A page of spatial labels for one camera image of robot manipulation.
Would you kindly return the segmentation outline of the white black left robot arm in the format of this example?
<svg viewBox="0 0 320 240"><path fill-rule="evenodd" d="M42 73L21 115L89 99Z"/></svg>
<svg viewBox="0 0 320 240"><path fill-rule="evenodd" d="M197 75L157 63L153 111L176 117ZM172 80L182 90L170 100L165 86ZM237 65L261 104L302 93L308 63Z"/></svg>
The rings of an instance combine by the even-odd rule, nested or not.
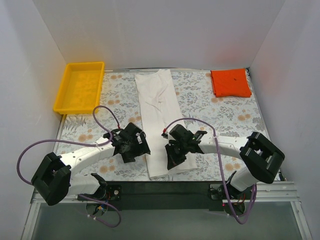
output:
<svg viewBox="0 0 320 240"><path fill-rule="evenodd" d="M66 196L78 195L102 200L108 192L107 182L97 173L77 176L85 168L100 160L121 155L124 163L150 154L145 132L134 123L105 133L94 143L78 150L56 155L47 154L31 179L31 183L49 206Z"/></svg>

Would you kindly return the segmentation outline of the white t-shirt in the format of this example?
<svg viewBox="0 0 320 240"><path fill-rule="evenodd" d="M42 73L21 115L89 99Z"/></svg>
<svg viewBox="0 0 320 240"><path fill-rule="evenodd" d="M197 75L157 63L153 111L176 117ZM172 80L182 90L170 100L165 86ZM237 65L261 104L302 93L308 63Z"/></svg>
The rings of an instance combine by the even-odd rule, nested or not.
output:
<svg viewBox="0 0 320 240"><path fill-rule="evenodd" d="M150 178L190 171L197 168L196 159L190 153L186 160L171 170L167 169L168 157L165 145L168 140L161 134L172 121L183 117L175 92L170 70L160 69L152 74L134 76L140 107L142 129L150 155L146 157Z"/></svg>

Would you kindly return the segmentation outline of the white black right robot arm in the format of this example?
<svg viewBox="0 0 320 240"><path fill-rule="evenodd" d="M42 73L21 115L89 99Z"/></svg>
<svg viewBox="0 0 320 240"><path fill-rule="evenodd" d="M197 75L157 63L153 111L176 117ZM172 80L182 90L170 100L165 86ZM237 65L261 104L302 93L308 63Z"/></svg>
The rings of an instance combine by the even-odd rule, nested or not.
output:
<svg viewBox="0 0 320 240"><path fill-rule="evenodd" d="M167 169L181 165L187 154L221 154L244 162L245 167L231 174L226 181L227 195L237 199L258 182L271 184L285 160L285 154L262 133L254 131L248 137L214 136L207 131L192 133L181 124L162 137L165 145Z"/></svg>

